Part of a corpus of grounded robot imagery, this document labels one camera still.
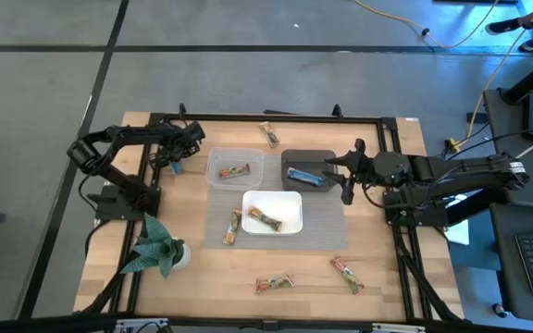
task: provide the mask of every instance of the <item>gray floor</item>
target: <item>gray floor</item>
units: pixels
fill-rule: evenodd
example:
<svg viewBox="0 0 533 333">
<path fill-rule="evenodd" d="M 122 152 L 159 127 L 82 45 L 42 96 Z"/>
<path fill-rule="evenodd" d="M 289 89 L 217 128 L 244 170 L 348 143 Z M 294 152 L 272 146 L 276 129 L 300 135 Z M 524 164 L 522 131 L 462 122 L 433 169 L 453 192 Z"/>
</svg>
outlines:
<svg viewBox="0 0 533 333">
<path fill-rule="evenodd" d="M 430 0 L 416 5 L 398 0 L 370 3 L 428 24 L 445 43 L 459 41 L 488 9 Z M 0 0 L 0 43 L 105 44 L 118 4 Z M 498 6 L 491 19 L 516 15 L 514 6 Z M 509 46 L 516 36 L 494 37 L 479 30 L 465 45 Z M 344 0 L 131 1 L 118 42 L 423 44 L 402 23 Z M 81 123 L 101 57 L 0 54 L 0 209 L 8 214 L 8 221 L 0 224 L 0 320 L 15 313 L 67 163 L 65 151 Z M 119 123 L 125 111 L 170 112 L 180 102 L 190 112 L 259 113 L 270 108 L 316 115 L 329 114 L 339 103 L 346 115 L 419 117 L 428 153 L 436 154 L 446 137 L 465 135 L 465 113 L 474 108 L 500 60 L 495 55 L 408 53 L 114 54 L 92 130 Z M 533 55 L 511 56 L 491 87 L 511 85 L 532 68 Z M 476 140 L 489 135 L 486 130 Z M 490 144 L 474 152 L 490 153 Z M 83 241 L 92 227 L 92 212 L 75 193 L 80 180 L 77 176 L 68 201 L 36 307 L 38 316 L 66 315 L 72 309 Z M 101 184 L 91 179 L 84 191 L 99 191 Z M 490 304 L 498 301 L 498 295 L 488 292 L 495 290 L 496 281 L 482 271 L 458 268 L 456 274 L 466 317 L 473 322 L 533 328 L 532 322 L 501 320 L 489 313 Z"/>
</svg>

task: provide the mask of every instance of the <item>black tray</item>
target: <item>black tray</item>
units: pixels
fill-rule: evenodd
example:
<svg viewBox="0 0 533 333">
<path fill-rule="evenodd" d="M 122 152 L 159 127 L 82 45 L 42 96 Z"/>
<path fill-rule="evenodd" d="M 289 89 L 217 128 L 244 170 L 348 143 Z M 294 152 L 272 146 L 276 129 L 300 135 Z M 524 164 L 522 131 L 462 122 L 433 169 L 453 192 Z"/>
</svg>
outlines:
<svg viewBox="0 0 533 333">
<path fill-rule="evenodd" d="M 298 150 L 288 149 L 281 153 L 281 180 L 283 180 L 284 191 L 315 191 L 327 192 L 336 185 L 322 174 L 322 170 L 336 173 L 336 166 L 324 162 L 325 159 L 336 157 L 334 152 L 330 150 Z M 321 177 L 324 183 L 321 187 L 314 187 L 309 184 L 304 184 L 300 181 L 288 179 L 287 169 L 290 167 L 311 173 L 312 175 Z"/>
</svg>

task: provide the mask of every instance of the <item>potted plant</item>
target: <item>potted plant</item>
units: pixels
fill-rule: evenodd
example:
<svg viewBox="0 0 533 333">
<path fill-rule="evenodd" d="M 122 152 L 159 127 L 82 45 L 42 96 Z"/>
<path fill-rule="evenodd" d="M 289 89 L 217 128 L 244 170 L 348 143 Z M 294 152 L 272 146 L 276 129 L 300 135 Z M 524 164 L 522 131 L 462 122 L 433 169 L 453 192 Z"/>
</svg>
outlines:
<svg viewBox="0 0 533 333">
<path fill-rule="evenodd" d="M 120 273 L 143 271 L 145 268 L 159 266 L 164 278 L 172 269 L 182 269 L 191 261 L 191 249 L 184 240 L 173 238 L 166 227 L 155 217 L 145 214 L 147 237 L 138 237 L 133 251 L 140 254 L 126 264 Z"/>
</svg>

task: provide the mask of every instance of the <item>wooden table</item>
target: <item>wooden table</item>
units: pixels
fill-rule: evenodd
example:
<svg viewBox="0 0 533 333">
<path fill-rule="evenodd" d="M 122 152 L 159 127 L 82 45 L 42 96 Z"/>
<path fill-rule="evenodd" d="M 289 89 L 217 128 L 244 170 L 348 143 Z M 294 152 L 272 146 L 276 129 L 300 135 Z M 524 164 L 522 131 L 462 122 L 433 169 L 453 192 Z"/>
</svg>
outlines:
<svg viewBox="0 0 533 333">
<path fill-rule="evenodd" d="M 143 126 L 148 113 L 127 112 L 123 125 Z M 426 154 L 417 119 L 398 118 L 403 152 Z M 184 269 L 163 279 L 158 268 L 143 272 L 137 315 L 277 318 L 356 321 L 403 321 L 403 297 L 391 230 L 384 213 L 371 205 L 362 192 L 355 191 L 353 205 L 344 206 L 348 224 L 347 251 L 282 251 L 206 249 L 205 214 L 208 183 L 205 179 L 211 148 L 243 147 L 280 154 L 285 149 L 330 149 L 343 155 L 353 149 L 355 138 L 366 141 L 366 153 L 379 152 L 376 127 L 368 124 L 273 123 L 280 145 L 271 149 L 255 122 L 201 121 L 206 135 L 201 152 L 183 163 L 184 172 L 173 176 L 162 171 L 158 219 L 170 233 L 191 246 L 192 260 Z M 390 135 L 386 135 L 391 147 Z M 123 148 L 114 166 L 136 174 L 143 148 Z M 381 202 L 383 189 L 371 189 Z M 224 217 L 223 229 L 229 223 Z M 445 239 L 432 228 L 419 228 L 419 243 L 426 276 L 439 296 L 457 315 L 462 307 Z M 112 221 L 98 230 L 91 242 L 75 310 L 89 305 L 117 269 L 125 232 L 124 221 Z M 340 256 L 366 285 L 352 295 L 339 274 L 328 263 Z M 296 288 L 254 294 L 258 276 L 280 272 L 294 275 Z M 130 276 L 127 275 L 119 303 L 126 309 Z M 411 277 L 415 314 L 420 316 L 416 283 Z"/>
</svg>

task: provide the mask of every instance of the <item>white bowl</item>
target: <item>white bowl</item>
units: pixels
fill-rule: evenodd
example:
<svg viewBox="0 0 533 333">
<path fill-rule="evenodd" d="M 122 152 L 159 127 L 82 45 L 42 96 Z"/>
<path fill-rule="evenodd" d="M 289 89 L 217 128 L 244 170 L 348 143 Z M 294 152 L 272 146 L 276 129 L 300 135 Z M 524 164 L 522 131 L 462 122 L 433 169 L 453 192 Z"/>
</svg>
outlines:
<svg viewBox="0 0 533 333">
<path fill-rule="evenodd" d="M 281 230 L 248 216 L 248 208 L 254 206 L 266 216 L 281 221 Z M 302 195 L 296 191 L 248 191 L 242 198 L 242 228 L 251 235 L 294 235 L 304 227 Z"/>
</svg>

